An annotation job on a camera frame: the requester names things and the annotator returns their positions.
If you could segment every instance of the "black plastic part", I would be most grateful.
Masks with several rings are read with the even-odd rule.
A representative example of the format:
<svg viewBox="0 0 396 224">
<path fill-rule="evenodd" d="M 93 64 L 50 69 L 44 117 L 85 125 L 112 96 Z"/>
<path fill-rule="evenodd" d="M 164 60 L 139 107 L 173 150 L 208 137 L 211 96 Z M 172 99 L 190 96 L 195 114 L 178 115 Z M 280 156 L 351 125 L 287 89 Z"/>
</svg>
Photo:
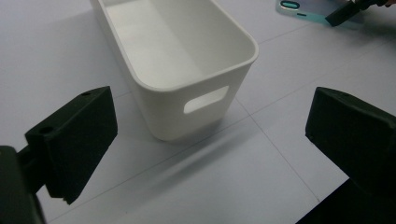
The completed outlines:
<svg viewBox="0 0 396 224">
<path fill-rule="evenodd" d="M 82 93 L 26 133 L 29 153 L 47 171 L 44 182 L 49 195 L 72 203 L 117 129 L 111 91 L 103 87 Z"/>
<path fill-rule="evenodd" d="M 18 153 L 18 160 L 27 188 L 31 193 L 37 193 L 46 184 L 48 167 L 44 166 L 44 162 L 29 147 L 25 147 Z"/>
<path fill-rule="evenodd" d="M 387 2 L 388 0 L 356 0 L 355 2 L 348 1 L 325 19 L 331 26 L 338 26 L 358 14 L 361 10 L 365 10 L 372 5 L 378 5 L 379 7 L 382 7 Z"/>
<path fill-rule="evenodd" d="M 0 223 L 45 223 L 35 194 L 26 187 L 17 152 L 12 147 L 0 147 Z"/>
<path fill-rule="evenodd" d="M 364 192 L 395 197 L 394 116 L 347 93 L 317 88 L 305 133 Z"/>
<path fill-rule="evenodd" d="M 371 197 L 348 179 L 297 224 L 396 224 L 396 205 Z"/>
<path fill-rule="evenodd" d="M 358 14 L 360 11 L 361 10 L 355 3 L 349 1 L 344 3 L 325 19 L 331 26 L 338 26 Z"/>
</svg>

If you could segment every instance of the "bin handle cutout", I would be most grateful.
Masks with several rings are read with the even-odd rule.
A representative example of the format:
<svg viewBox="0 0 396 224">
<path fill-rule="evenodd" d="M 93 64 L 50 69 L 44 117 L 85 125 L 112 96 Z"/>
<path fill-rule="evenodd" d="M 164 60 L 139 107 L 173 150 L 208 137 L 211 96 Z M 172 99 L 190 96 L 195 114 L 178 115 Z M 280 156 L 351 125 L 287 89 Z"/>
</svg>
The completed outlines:
<svg viewBox="0 0 396 224">
<path fill-rule="evenodd" d="M 229 86 L 222 87 L 216 91 L 209 92 L 205 95 L 188 101 L 186 105 L 184 105 L 184 114 L 190 114 L 195 110 L 201 109 L 205 106 L 214 104 L 215 102 L 222 100 L 227 94 L 228 89 Z"/>
</svg>

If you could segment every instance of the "white tabletop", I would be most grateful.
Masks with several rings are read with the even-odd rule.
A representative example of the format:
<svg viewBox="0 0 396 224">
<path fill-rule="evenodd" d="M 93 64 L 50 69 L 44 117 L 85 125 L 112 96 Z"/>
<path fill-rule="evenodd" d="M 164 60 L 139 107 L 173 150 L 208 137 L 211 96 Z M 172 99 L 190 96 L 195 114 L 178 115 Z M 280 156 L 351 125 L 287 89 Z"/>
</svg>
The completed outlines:
<svg viewBox="0 0 396 224">
<path fill-rule="evenodd" d="M 271 0 L 218 0 L 260 44 L 218 127 L 151 136 L 88 0 L 0 1 L 0 144 L 78 94 L 109 85 L 119 134 L 80 197 L 38 197 L 63 223 L 295 223 L 346 179 L 304 137 L 315 87 L 396 115 L 396 7 L 360 30 L 282 16 Z"/>
</svg>

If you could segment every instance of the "white plastic bin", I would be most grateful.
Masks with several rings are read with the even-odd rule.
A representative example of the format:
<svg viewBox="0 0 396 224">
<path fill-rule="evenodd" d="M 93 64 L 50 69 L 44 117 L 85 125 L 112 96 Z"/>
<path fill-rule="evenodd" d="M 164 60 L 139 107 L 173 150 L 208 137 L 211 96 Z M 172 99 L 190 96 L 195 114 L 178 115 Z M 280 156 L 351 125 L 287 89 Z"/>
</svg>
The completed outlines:
<svg viewBox="0 0 396 224">
<path fill-rule="evenodd" d="M 258 45 L 211 0 L 91 0 L 154 136 L 221 119 Z"/>
</svg>

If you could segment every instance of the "white table surface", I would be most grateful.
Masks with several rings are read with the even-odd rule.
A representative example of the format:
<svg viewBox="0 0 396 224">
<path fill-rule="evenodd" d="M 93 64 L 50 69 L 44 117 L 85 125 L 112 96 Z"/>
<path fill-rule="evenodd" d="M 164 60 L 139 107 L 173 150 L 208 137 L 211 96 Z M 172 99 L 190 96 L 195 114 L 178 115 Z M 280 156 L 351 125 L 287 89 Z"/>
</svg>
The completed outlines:
<svg viewBox="0 0 396 224">
<path fill-rule="evenodd" d="M 88 0 L 0 1 L 0 144 L 76 95 L 107 86 L 119 134 L 80 197 L 38 197 L 49 223 L 295 223 L 346 175 L 304 137 L 315 87 L 396 115 L 396 7 L 360 30 L 279 15 L 274 0 L 218 0 L 260 44 L 218 127 L 153 138 Z"/>
</svg>

